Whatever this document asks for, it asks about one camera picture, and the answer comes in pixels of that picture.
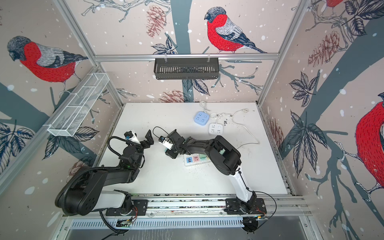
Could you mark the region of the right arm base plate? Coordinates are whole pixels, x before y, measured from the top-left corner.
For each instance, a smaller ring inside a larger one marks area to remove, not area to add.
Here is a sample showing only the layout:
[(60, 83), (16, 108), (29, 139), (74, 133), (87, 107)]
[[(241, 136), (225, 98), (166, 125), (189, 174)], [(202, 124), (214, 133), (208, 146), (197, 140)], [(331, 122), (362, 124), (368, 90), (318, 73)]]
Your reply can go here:
[(263, 199), (256, 198), (250, 203), (245, 203), (239, 199), (225, 199), (226, 207), (224, 212), (228, 215), (266, 215), (266, 205)]

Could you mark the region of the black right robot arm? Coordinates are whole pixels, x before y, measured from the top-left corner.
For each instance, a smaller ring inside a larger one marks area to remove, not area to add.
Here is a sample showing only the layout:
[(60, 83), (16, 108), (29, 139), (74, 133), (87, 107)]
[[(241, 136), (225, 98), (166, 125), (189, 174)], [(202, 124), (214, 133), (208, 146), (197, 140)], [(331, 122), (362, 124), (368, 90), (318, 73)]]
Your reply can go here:
[(241, 154), (224, 137), (216, 136), (210, 140), (183, 138), (174, 130), (166, 137), (159, 137), (159, 142), (167, 148), (166, 155), (175, 159), (178, 155), (202, 154), (207, 156), (216, 169), (230, 177), (236, 192), (235, 199), (228, 199), (224, 211), (228, 214), (254, 214), (257, 195), (248, 187), (243, 176)]

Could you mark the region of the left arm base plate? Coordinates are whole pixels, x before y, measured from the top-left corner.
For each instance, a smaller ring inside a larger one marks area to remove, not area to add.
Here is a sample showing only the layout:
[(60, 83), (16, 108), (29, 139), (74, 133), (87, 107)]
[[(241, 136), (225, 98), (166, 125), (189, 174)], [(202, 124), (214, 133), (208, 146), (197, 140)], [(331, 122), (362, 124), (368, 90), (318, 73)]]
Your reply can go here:
[(108, 217), (126, 217), (126, 216), (145, 216), (148, 200), (132, 200), (128, 198), (123, 201), (121, 207), (109, 208), (106, 211), (106, 216)]

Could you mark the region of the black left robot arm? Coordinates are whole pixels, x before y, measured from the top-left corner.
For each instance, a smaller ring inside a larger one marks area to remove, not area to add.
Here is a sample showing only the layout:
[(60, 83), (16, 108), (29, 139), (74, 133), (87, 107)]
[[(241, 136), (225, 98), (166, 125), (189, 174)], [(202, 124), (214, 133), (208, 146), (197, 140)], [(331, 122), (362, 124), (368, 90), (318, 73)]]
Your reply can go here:
[(129, 184), (135, 181), (144, 166), (144, 150), (154, 144), (149, 130), (143, 141), (139, 141), (134, 131), (125, 132), (124, 138), (109, 137), (108, 149), (114, 153), (119, 163), (115, 167), (81, 167), (57, 195), (56, 207), (64, 214), (85, 216), (90, 212), (104, 209), (132, 209), (131, 195), (124, 191), (103, 191), (106, 186)]

